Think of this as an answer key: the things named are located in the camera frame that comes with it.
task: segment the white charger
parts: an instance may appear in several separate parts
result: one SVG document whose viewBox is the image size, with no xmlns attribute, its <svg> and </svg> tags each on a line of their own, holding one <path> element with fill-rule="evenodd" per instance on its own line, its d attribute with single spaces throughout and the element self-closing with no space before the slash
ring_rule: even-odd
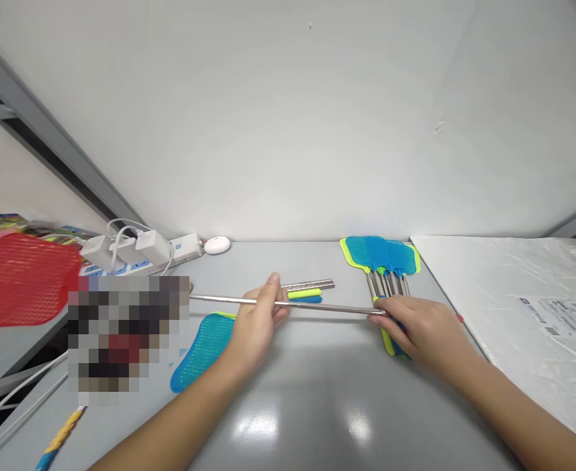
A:
<svg viewBox="0 0 576 471">
<path fill-rule="evenodd" d="M 115 247 L 116 243 L 114 242 L 109 246 L 109 250 L 113 252 Z M 135 239 L 133 237 L 123 239 L 118 243 L 117 255 L 129 265 L 136 265 L 148 260 L 142 252 L 135 249 Z"/>
<path fill-rule="evenodd" d="M 111 269 L 111 251 L 109 250 L 110 237 L 106 235 L 99 235 L 92 237 L 85 242 L 81 249 L 81 256 L 90 261 L 90 263 L 99 266 L 105 271 Z M 124 263 L 116 257 L 115 271 L 124 268 Z"/>
<path fill-rule="evenodd" d="M 172 247 L 156 230 L 138 234 L 135 249 L 155 266 L 168 263 L 172 254 Z"/>
</svg>

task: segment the label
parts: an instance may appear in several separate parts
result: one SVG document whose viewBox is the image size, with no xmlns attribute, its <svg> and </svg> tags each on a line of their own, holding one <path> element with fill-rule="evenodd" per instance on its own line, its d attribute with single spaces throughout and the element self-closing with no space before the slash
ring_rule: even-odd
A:
<svg viewBox="0 0 576 471">
<path fill-rule="evenodd" d="M 547 334 L 576 340 L 576 300 L 538 296 L 517 299 Z"/>
</svg>

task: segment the metal shelf frame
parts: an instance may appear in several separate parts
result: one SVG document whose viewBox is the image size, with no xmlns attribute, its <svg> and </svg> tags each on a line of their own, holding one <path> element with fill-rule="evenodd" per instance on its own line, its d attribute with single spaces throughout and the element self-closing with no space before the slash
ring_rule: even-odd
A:
<svg viewBox="0 0 576 471">
<path fill-rule="evenodd" d="M 145 223 L 1 59 L 0 125 L 105 220 Z"/>
</svg>

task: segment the table surface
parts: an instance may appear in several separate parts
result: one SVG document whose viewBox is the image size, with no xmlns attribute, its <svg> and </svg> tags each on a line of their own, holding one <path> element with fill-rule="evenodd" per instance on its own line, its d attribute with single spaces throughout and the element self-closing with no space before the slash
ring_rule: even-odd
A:
<svg viewBox="0 0 576 471">
<path fill-rule="evenodd" d="M 338 243 L 234 243 L 217 256 L 171 270 L 189 275 L 198 294 L 240 296 L 272 271 L 283 283 L 333 278 L 327 304 L 370 307 L 361 270 L 347 265 Z M 424 266 L 408 278 L 410 293 L 448 304 Z M 194 330 L 231 304 L 190 303 Z M 55 367 L 7 419 L 15 420 L 66 370 Z M 91 406 L 61 448 L 52 470 L 84 470 L 175 395 L 168 361 L 151 365 L 139 392 L 117 406 Z M 34 469 L 77 407 L 65 381 L 0 445 L 0 470 Z M 277 333 L 268 360 L 218 424 L 193 470 L 520 470 L 503 442 L 450 387 L 416 363 L 389 357 L 364 316 L 295 309 Z"/>
</svg>

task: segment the white plastic package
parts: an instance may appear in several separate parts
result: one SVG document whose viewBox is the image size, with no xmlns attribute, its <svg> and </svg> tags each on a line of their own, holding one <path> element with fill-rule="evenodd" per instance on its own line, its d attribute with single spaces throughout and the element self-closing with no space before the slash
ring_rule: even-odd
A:
<svg viewBox="0 0 576 471">
<path fill-rule="evenodd" d="M 411 240 L 490 361 L 576 433 L 576 240 Z"/>
</svg>

